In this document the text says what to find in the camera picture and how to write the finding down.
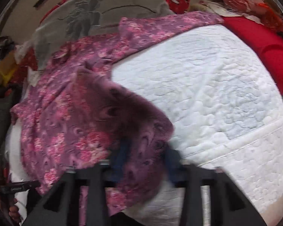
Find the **yellow object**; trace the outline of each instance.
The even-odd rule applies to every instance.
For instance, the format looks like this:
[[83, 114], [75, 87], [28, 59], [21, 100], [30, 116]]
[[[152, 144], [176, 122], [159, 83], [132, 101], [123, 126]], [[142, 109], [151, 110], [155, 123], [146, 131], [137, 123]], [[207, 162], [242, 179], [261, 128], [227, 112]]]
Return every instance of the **yellow object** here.
[[6, 86], [18, 67], [14, 57], [14, 51], [11, 51], [0, 61], [0, 84]]

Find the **white sheet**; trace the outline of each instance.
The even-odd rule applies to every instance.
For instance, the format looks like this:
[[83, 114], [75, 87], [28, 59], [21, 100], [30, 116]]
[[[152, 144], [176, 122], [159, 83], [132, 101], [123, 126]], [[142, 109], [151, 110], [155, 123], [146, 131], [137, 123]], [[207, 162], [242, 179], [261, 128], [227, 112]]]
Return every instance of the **white sheet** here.
[[[12, 182], [30, 181], [20, 161], [20, 137], [21, 122], [20, 120], [18, 120], [14, 126], [10, 127], [10, 134], [6, 137], [5, 140]], [[23, 220], [25, 220], [27, 217], [27, 194], [28, 191], [19, 192], [15, 194], [15, 198], [18, 200], [16, 206], [19, 208], [19, 213], [22, 216]]]
[[[224, 167], [263, 216], [281, 198], [283, 101], [257, 55], [225, 27], [178, 35], [122, 60], [112, 74], [166, 113], [175, 126], [170, 143], [184, 158]], [[156, 198], [126, 213], [146, 226], [177, 224], [182, 198], [165, 181]]]

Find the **pillowcase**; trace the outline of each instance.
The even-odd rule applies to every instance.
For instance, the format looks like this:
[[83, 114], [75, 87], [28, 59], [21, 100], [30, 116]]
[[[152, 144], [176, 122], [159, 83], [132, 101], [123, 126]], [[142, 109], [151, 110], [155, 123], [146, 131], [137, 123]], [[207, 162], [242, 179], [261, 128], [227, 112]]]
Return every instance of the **pillowcase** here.
[[165, 0], [68, 0], [55, 9], [33, 34], [38, 69], [66, 41], [117, 32], [122, 17], [156, 18], [174, 14]]

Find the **plastic bag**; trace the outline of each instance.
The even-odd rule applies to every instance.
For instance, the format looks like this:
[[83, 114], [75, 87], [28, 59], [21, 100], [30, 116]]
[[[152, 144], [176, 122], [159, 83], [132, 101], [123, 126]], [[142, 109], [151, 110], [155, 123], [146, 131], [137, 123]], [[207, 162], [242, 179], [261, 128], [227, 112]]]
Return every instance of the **plastic bag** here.
[[223, 0], [231, 9], [256, 16], [274, 32], [283, 32], [282, 13], [274, 0]]

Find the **purple floral fabric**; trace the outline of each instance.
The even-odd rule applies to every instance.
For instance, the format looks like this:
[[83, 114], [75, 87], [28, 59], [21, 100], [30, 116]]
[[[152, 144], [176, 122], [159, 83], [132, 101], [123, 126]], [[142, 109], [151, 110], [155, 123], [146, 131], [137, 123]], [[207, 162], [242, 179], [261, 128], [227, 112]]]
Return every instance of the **purple floral fabric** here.
[[113, 83], [111, 66], [184, 31], [222, 22], [204, 12], [123, 18], [118, 34], [83, 37], [54, 53], [37, 86], [11, 110], [13, 121], [22, 121], [23, 167], [41, 182], [40, 192], [47, 192], [67, 167], [92, 166], [128, 137], [132, 145], [124, 177], [106, 193], [110, 214], [151, 198], [173, 126], [147, 100]]

